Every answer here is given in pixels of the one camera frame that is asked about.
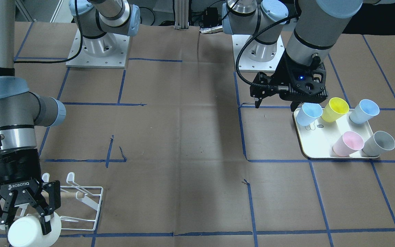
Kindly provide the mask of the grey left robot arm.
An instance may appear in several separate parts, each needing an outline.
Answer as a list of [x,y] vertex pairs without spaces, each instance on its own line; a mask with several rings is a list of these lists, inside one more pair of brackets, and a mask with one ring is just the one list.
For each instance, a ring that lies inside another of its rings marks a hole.
[[[254,106],[275,94],[290,101],[294,111],[301,103],[322,103],[328,98],[324,59],[359,11],[362,0],[295,0],[290,15],[279,0],[227,0],[222,6],[224,33],[249,35],[235,60],[235,70],[250,86]],[[293,33],[273,75],[258,72],[253,81],[240,72],[243,54],[257,54],[257,46],[275,46],[284,25],[295,21]]]

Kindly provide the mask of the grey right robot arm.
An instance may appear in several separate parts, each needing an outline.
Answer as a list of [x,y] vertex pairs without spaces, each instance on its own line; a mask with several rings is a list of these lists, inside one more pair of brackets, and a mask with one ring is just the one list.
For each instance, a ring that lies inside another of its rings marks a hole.
[[15,1],[0,0],[0,226],[14,230],[17,206],[29,204],[39,214],[39,235],[54,229],[51,219],[61,206],[60,182],[41,178],[35,126],[60,125],[65,106],[30,91],[15,76]]

